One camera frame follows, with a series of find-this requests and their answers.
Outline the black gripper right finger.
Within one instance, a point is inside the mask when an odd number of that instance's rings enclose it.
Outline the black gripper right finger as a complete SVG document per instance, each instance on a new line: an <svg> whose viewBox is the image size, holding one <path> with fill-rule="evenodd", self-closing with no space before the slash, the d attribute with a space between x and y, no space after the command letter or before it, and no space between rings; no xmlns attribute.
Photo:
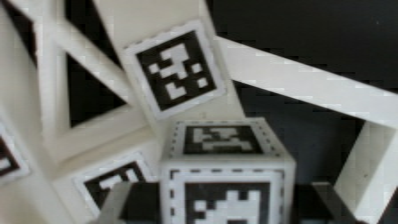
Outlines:
<svg viewBox="0 0 398 224"><path fill-rule="evenodd" d="M295 186L292 224L368 224L356 218L329 182Z"/></svg>

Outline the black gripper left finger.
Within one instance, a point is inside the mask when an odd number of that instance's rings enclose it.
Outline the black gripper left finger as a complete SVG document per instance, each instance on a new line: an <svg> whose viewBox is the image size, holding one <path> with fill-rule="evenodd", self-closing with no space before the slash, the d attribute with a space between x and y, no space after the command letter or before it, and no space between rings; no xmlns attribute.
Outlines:
<svg viewBox="0 0 398 224"><path fill-rule="evenodd" d="M121 182L114 186L95 224L162 224L157 182Z"/></svg>

